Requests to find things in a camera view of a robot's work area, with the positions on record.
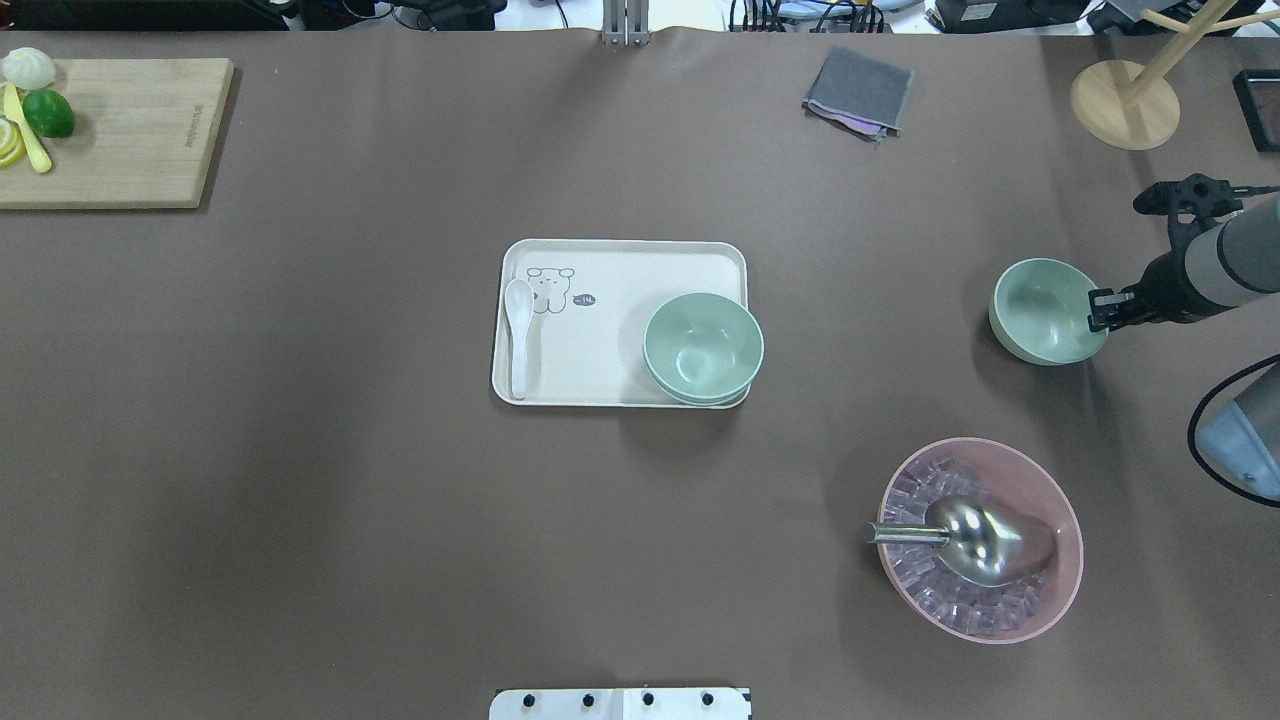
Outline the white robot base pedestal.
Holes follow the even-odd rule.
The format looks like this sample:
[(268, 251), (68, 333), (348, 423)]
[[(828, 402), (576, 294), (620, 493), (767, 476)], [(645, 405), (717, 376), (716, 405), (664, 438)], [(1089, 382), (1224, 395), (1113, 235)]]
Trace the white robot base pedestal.
[(489, 719), (751, 719), (748, 689), (735, 687), (618, 687), (507, 689)]

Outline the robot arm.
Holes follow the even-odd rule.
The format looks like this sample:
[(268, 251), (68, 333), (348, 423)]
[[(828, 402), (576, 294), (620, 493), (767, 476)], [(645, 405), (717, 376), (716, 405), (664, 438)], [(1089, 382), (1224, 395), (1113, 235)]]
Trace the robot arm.
[[(1094, 333), (1129, 325), (1189, 324), (1220, 315), (1279, 288), (1277, 201), (1268, 200), (1224, 223), (1171, 196), (1170, 250), (1137, 283), (1120, 291), (1092, 290), (1088, 323)], [(1196, 405), (1187, 447), (1210, 479), (1253, 503), (1275, 509), (1279, 493), (1277, 356), (1233, 373)]]

